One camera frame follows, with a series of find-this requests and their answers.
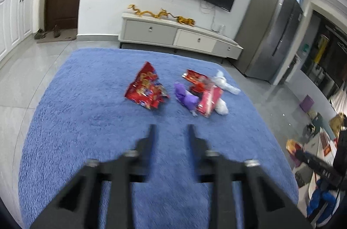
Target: blue rug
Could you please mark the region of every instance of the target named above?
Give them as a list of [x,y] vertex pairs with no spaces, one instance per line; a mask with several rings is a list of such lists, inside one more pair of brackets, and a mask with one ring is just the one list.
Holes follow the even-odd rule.
[[[147,110],[124,98],[145,61],[153,64],[171,99]],[[297,203],[298,188],[275,137],[241,92],[225,92],[229,114],[193,117],[174,97],[174,83],[188,87],[186,69],[214,76],[221,66],[171,54],[124,49],[81,49],[60,68],[33,116],[23,147],[18,185],[26,228],[88,158],[107,161],[133,148],[157,124],[158,140],[148,183],[134,185],[135,225],[141,229],[207,228],[209,192],[194,181],[185,131],[199,136],[230,159],[258,159],[267,173]],[[239,200],[238,185],[235,199]],[[105,211],[107,199],[102,201]],[[240,215],[238,202],[237,214]]]

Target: screw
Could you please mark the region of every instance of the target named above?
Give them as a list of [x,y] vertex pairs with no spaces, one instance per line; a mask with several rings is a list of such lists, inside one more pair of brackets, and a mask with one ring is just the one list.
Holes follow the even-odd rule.
[[86,162],[86,166],[88,167],[97,167],[99,165],[99,161],[96,159],[89,159]]
[[245,161],[245,165],[247,167],[257,167],[258,165],[260,165],[258,160],[247,160]]
[[213,151],[213,150],[207,150],[207,151],[205,152],[205,155],[206,155],[206,156],[219,156],[219,153],[218,153],[218,152],[215,152],[215,151]]
[[138,156],[138,151],[136,150],[128,150],[124,153],[125,156],[135,157]]

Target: yellow item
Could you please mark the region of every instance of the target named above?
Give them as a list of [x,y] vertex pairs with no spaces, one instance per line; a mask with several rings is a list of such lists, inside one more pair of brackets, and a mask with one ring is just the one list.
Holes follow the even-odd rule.
[[195,25],[195,20],[193,20],[193,19],[186,19],[186,18],[184,18],[184,17],[182,17],[180,15],[179,16],[173,16],[173,14],[168,13],[164,9],[161,9],[161,11],[157,15],[153,14],[151,11],[143,11],[143,12],[141,12],[141,10],[136,8],[136,6],[134,4],[129,5],[128,9],[133,9],[135,11],[135,14],[139,15],[139,16],[142,16],[144,14],[150,14],[153,18],[160,19],[162,16],[165,16],[165,17],[168,18],[169,15],[170,15],[173,18],[175,18],[176,21],[178,23],[180,23],[180,24],[185,24],[185,25],[189,25],[189,26],[194,26]]
[[319,51],[313,60],[316,64],[318,64],[319,61],[321,60],[321,58],[324,54],[324,51],[327,48],[328,43],[329,43],[329,39],[325,35],[322,34],[321,39],[319,41]]
[[335,134],[336,138],[339,138],[341,127],[344,123],[344,114],[339,113],[329,121],[330,128]]

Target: doormat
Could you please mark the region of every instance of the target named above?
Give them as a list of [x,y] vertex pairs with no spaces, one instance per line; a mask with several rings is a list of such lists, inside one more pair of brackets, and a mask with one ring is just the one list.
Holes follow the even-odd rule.
[[55,41],[72,41],[77,38],[77,28],[75,29],[65,29],[60,31],[60,36],[57,38],[53,37],[53,31],[46,34],[45,38],[38,39],[36,43],[46,43]]

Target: refrigerator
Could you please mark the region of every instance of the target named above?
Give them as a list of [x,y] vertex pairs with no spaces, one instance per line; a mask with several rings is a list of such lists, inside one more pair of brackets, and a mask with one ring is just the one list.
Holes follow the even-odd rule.
[[302,10],[296,0],[251,0],[236,35],[243,47],[235,67],[271,83],[294,40]]

